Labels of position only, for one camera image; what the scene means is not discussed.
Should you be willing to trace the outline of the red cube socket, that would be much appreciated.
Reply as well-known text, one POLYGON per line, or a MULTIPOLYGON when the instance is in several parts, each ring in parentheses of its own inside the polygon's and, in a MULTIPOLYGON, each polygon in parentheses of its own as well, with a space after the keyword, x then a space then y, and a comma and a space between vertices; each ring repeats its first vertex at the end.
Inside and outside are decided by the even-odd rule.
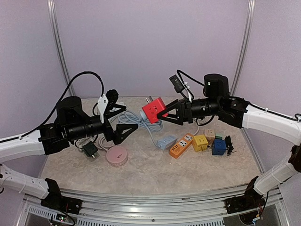
POLYGON ((157 114, 166 109, 166 105, 164 104, 161 97, 151 101, 147 105, 142 107, 143 112, 146 115, 146 118, 149 120, 151 124, 154 124, 159 121, 157 118, 157 114))

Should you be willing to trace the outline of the dark green cube socket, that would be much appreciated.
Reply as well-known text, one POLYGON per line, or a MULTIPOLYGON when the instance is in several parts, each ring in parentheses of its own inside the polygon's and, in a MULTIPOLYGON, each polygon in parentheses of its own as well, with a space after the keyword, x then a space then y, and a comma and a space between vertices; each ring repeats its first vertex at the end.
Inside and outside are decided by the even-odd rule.
POLYGON ((82 147, 84 154, 89 158, 95 158, 95 154, 97 153, 98 149, 95 144, 90 141, 83 145, 82 147))

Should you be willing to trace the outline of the yellow cube socket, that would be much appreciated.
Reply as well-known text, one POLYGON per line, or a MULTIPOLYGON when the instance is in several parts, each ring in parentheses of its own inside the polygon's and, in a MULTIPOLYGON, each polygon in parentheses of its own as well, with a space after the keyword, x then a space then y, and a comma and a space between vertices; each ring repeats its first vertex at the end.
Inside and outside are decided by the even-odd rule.
POLYGON ((205 135, 196 135, 193 137, 192 146, 195 152, 203 152, 208 147, 208 140, 205 135))

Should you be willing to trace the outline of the beige cube socket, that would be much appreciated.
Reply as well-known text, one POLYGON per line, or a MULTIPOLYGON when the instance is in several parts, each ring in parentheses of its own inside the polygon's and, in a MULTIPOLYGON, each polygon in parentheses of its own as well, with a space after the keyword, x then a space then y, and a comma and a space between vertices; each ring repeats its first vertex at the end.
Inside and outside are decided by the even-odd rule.
POLYGON ((212 143, 215 139, 215 131, 213 129, 205 129, 204 135, 209 143, 212 143))

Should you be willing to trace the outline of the mint green USB charger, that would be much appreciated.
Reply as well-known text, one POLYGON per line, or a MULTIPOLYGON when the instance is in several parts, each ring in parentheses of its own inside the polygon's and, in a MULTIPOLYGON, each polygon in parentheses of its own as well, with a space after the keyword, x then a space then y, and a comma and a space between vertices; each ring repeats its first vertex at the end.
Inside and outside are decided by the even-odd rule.
POLYGON ((222 133, 215 133, 215 139, 223 139, 222 133))

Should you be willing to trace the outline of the blue cube socket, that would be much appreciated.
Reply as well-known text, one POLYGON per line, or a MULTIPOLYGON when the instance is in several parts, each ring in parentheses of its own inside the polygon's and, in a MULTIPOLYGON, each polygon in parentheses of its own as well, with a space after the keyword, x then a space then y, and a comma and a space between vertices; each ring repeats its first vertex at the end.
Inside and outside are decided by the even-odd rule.
POLYGON ((212 147, 212 155, 223 156, 226 152, 226 142, 222 139, 215 139, 212 147))

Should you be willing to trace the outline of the black power adapter with cable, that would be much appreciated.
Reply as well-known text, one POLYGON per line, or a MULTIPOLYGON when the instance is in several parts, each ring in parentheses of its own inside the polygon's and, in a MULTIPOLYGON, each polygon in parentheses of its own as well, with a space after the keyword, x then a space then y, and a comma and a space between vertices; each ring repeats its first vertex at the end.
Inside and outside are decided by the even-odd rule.
POLYGON ((233 143, 231 141, 231 136, 225 137, 225 144, 226 144, 226 150, 227 150, 227 156, 231 156, 231 154, 234 152, 233 143))

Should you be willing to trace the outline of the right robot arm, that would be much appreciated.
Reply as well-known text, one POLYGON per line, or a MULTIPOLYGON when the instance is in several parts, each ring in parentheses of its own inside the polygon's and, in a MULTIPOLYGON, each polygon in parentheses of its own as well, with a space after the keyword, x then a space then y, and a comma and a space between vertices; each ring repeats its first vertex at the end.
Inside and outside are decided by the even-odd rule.
POLYGON ((240 204, 250 209, 270 189, 301 171, 301 116, 283 115, 231 96, 228 78, 220 74, 205 75, 203 87, 203 99, 177 99, 166 105, 157 118, 183 125, 185 122, 192 123, 194 118, 217 116, 220 121, 233 127, 255 129, 293 144, 290 156, 249 183, 240 204))

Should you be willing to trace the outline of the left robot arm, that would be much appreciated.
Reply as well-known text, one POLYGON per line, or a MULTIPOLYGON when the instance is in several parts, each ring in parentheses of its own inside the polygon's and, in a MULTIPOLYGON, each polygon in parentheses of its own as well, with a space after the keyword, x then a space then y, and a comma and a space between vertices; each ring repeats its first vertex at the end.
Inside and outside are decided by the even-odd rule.
POLYGON ((42 204, 62 209, 66 199, 56 181, 41 179, 12 170, 5 162, 38 155, 58 153, 73 145, 76 140, 103 134, 107 141, 121 144, 138 126, 117 124, 112 128, 109 119, 126 110, 118 105, 118 93, 111 89, 102 92, 96 107, 99 114, 89 116, 82 108, 80 97, 62 95, 51 113, 56 113, 53 123, 42 122, 37 128, 24 134, 7 137, 0 141, 0 188, 10 188, 19 193, 39 198, 42 204))

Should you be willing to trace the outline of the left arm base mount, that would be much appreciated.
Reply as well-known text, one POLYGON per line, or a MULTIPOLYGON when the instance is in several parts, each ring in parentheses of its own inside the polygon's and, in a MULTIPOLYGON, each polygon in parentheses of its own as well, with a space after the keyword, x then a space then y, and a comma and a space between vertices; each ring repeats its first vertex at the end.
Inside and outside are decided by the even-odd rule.
POLYGON ((63 213, 79 214, 82 206, 82 200, 49 194, 45 199, 41 199, 41 205, 63 213))

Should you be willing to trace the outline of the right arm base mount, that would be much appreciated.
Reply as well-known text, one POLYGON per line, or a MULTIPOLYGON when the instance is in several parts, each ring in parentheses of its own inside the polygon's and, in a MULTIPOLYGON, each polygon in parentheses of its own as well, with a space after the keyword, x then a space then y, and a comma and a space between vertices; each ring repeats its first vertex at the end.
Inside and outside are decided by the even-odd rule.
POLYGON ((251 210, 265 204, 265 200, 262 196, 254 198, 245 195, 234 196, 226 199, 224 202, 228 214, 251 210))

